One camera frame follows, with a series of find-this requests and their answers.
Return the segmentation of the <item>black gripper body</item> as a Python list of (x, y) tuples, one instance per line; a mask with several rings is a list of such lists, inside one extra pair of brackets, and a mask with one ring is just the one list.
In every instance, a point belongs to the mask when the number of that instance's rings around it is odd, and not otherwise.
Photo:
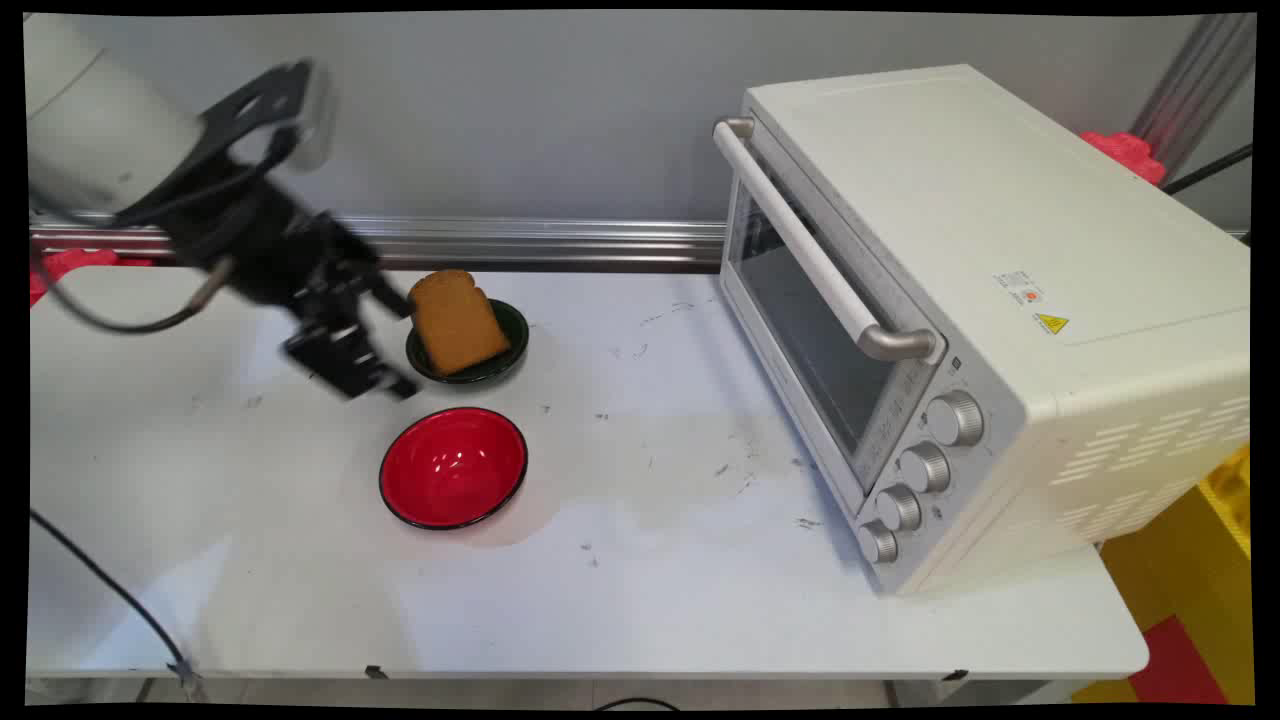
[(323, 313), (334, 291), (371, 292), (383, 283), (372, 247), (269, 179), (169, 213), (168, 238), (192, 266), (211, 270), (229, 258), (232, 290), (289, 313)]

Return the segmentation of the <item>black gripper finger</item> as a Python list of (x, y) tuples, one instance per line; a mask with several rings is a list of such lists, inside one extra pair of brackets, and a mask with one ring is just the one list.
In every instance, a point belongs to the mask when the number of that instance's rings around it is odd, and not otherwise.
[(351, 286), (357, 295), (367, 293), (390, 314), (399, 319), (415, 314), (413, 300), (396, 288), (379, 265), (351, 265)]
[(406, 400), (419, 392), (416, 380), (381, 359), (360, 322), (308, 319), (285, 340), (283, 352), (346, 398), (384, 391)]

